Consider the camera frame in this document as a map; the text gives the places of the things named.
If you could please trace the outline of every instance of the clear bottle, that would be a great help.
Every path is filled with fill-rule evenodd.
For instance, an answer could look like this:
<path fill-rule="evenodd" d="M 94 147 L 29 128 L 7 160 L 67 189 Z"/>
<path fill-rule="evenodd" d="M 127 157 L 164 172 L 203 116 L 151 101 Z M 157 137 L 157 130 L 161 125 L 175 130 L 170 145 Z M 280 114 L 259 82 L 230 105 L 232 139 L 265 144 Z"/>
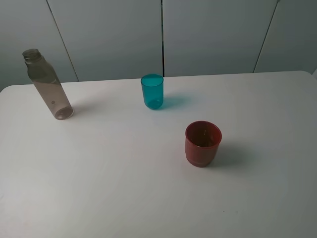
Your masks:
<path fill-rule="evenodd" d="M 57 120 L 64 120 L 74 113 L 53 67 L 37 49 L 22 53 L 28 67 L 28 75 L 49 110 Z"/>

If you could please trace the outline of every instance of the red cup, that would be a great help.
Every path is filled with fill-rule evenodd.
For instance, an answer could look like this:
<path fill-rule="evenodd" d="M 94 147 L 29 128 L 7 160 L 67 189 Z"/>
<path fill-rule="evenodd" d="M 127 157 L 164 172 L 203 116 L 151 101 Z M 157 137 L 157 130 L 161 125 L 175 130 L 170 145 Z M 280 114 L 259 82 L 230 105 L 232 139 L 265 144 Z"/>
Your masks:
<path fill-rule="evenodd" d="M 215 157 L 221 142 L 220 129 L 208 121 L 196 121 L 186 128 L 186 158 L 196 167 L 206 167 Z"/>

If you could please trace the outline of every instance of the blue plastic cup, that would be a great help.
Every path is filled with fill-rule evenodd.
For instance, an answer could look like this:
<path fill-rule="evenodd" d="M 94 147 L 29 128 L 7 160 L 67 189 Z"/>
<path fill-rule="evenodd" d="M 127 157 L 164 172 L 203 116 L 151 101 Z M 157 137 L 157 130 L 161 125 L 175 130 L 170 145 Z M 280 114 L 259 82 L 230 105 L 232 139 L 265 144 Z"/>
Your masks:
<path fill-rule="evenodd" d="M 143 99 L 150 109 L 157 109 L 163 104 L 163 77 L 148 74 L 141 78 Z"/>

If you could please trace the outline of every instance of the white table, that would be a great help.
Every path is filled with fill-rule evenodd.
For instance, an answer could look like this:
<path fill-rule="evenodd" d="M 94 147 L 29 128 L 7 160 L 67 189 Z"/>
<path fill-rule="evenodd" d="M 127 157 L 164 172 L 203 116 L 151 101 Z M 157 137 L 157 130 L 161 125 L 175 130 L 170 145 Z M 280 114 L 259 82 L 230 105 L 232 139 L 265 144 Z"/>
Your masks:
<path fill-rule="evenodd" d="M 317 80 L 276 72 L 165 78 L 161 110 L 139 79 L 64 83 L 55 120 L 33 85 L 0 93 L 1 238 L 317 237 Z M 186 126 L 223 139 L 185 158 Z"/>

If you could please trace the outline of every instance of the cup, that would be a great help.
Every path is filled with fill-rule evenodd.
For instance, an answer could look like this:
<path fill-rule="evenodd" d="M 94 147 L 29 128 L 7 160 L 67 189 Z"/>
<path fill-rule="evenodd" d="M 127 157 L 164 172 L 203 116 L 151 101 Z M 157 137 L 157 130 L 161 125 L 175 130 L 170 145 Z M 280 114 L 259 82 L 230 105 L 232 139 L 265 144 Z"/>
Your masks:
<path fill-rule="evenodd" d="M 150 109 L 158 109 L 163 104 L 163 77 L 148 74 L 141 78 L 144 104 Z"/>
<path fill-rule="evenodd" d="M 186 128 L 185 154 L 189 163 L 206 167 L 215 157 L 221 142 L 220 129 L 208 121 L 196 121 Z"/>

